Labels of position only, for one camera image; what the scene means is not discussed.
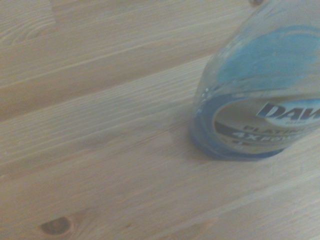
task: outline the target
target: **wooden surface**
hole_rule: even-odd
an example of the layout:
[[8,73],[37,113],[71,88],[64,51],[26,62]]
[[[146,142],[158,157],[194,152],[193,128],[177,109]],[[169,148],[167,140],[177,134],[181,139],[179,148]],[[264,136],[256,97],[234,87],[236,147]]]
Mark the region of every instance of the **wooden surface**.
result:
[[0,1],[0,239],[319,240],[319,131],[258,162],[190,141],[203,68],[253,10]]

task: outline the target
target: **dawn logo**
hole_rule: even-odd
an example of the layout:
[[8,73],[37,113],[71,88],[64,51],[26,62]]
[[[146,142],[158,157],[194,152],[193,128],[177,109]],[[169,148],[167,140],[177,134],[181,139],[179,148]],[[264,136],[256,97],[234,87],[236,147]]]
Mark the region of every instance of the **dawn logo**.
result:
[[268,102],[257,114],[269,122],[283,127],[308,125],[320,121],[320,99]]

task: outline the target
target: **plastic bottle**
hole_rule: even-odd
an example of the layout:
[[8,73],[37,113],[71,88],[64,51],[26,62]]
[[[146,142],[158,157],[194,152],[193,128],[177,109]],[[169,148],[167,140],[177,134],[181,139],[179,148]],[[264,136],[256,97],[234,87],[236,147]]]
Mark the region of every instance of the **plastic bottle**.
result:
[[190,131],[214,159],[274,156],[320,127],[320,0],[269,0],[208,62]]

